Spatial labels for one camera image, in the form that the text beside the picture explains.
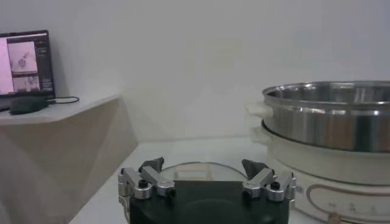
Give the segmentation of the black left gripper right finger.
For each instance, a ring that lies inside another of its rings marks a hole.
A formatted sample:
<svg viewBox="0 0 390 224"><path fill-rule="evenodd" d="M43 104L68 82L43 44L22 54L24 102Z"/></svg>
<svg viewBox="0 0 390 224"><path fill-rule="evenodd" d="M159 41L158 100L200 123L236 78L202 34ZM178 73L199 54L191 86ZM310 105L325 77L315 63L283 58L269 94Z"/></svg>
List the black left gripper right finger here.
<svg viewBox="0 0 390 224"><path fill-rule="evenodd" d="M241 164L247 175L247 180L242 183L243 193L250 199L265 194L270 201L295 201L296 177L293 172L277 173L265 163L248 159L243 159Z"/></svg>

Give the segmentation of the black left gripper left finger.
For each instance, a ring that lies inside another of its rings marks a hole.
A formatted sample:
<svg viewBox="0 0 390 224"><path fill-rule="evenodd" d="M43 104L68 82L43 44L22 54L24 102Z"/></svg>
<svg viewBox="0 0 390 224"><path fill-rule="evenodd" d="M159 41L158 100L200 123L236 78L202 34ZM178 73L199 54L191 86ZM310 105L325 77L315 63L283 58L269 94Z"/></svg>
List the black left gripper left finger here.
<svg viewBox="0 0 390 224"><path fill-rule="evenodd" d="M175 182L160 174L164 159L162 157L145 161L138 170L124 167L118 174L118 194L121 197L134 197L147 200L155 192L165 198L176 196Z"/></svg>

